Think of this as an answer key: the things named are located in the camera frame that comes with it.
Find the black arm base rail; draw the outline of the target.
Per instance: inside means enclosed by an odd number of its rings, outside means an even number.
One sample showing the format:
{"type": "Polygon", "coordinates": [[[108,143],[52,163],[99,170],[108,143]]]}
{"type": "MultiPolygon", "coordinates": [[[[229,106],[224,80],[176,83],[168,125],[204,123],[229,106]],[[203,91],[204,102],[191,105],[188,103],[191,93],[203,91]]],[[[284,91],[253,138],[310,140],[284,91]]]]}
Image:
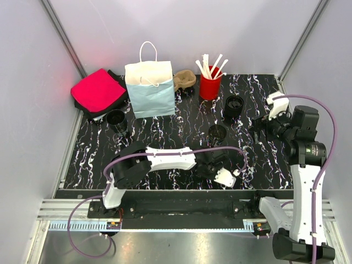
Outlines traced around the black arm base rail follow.
{"type": "Polygon", "coordinates": [[[117,208],[89,203],[89,218],[122,217],[125,229],[214,230],[242,228],[244,219],[264,219],[255,190],[128,190],[117,208]]]}

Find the brown pulp cup carrier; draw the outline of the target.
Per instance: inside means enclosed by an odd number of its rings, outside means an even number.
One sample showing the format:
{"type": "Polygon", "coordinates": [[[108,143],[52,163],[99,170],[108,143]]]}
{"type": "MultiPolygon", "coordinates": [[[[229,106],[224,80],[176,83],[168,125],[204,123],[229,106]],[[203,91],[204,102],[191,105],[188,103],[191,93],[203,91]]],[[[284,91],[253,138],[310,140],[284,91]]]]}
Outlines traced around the brown pulp cup carrier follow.
{"type": "Polygon", "coordinates": [[[196,76],[191,70],[182,70],[173,77],[174,91],[192,87],[196,83],[196,76]]]}

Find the light blue paper bag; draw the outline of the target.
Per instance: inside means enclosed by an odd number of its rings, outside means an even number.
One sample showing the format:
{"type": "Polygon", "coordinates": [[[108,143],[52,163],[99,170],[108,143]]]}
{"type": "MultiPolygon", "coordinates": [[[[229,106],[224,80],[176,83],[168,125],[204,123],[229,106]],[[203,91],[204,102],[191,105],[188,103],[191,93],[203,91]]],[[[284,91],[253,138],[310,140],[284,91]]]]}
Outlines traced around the light blue paper bag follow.
{"type": "Polygon", "coordinates": [[[135,118],[171,116],[175,114],[175,91],[170,61],[142,60],[142,43],[139,62],[125,65],[125,84],[135,118]]]}

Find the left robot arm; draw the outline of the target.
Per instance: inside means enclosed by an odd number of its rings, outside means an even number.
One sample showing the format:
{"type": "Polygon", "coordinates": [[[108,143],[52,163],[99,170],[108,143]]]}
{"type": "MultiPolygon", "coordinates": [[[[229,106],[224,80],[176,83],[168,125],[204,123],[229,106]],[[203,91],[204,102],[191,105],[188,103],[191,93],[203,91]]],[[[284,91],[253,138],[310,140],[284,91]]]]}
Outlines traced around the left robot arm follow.
{"type": "Polygon", "coordinates": [[[133,188],[149,172],[181,169],[195,172],[206,179],[233,187],[235,178],[225,169],[229,161],[224,150],[156,149],[137,141],[121,150],[106,166],[103,173],[107,186],[102,194],[100,212],[108,218],[114,217],[127,189],[133,188]]]}

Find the black coffee cup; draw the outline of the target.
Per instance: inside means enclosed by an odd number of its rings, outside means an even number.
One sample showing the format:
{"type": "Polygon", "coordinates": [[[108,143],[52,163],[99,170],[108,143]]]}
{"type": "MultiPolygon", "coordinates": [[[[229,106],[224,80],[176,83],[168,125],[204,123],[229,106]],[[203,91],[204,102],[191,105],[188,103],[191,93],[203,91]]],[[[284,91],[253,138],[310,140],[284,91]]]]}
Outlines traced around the black coffee cup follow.
{"type": "Polygon", "coordinates": [[[227,131],[222,125],[212,125],[208,129],[207,141],[209,146],[215,147],[219,146],[227,136],[227,131]]]}
{"type": "Polygon", "coordinates": [[[106,121],[110,129],[116,134],[126,136],[128,132],[128,122],[123,111],[114,109],[106,115],[106,121]]]}

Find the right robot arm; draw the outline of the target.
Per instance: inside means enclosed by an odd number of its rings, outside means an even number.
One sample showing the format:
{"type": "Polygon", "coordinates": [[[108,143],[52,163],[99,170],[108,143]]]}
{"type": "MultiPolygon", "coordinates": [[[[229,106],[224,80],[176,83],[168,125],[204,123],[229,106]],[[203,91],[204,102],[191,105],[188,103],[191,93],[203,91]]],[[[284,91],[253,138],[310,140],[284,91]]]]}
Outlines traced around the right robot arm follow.
{"type": "Polygon", "coordinates": [[[296,106],[293,112],[281,110],[274,118],[267,114],[252,120],[250,134],[255,142],[263,131],[267,140],[278,139],[284,144],[293,178],[292,217],[273,197],[250,204],[254,217],[266,217],[274,233],[273,253],[279,260],[327,263],[336,256],[323,230],[323,179],[315,181],[327,159],[325,145],[315,140],[318,120],[318,110],[308,106],[296,106]]]}

